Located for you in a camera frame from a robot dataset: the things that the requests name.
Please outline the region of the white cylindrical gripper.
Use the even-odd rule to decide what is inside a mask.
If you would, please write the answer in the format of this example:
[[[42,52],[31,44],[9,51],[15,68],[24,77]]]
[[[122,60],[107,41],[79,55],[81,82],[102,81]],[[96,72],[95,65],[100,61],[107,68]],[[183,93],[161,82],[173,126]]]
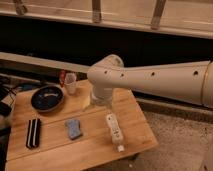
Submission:
[[[90,102],[97,106],[111,106],[113,89],[93,86],[90,93]]]

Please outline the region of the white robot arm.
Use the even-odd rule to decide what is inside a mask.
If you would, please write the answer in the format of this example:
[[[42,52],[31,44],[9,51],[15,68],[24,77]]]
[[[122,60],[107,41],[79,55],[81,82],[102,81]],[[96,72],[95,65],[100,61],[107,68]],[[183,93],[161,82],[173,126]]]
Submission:
[[[114,88],[126,88],[213,109],[211,61],[125,68],[119,56],[108,55],[89,68],[87,78],[92,99],[102,103],[112,99]]]

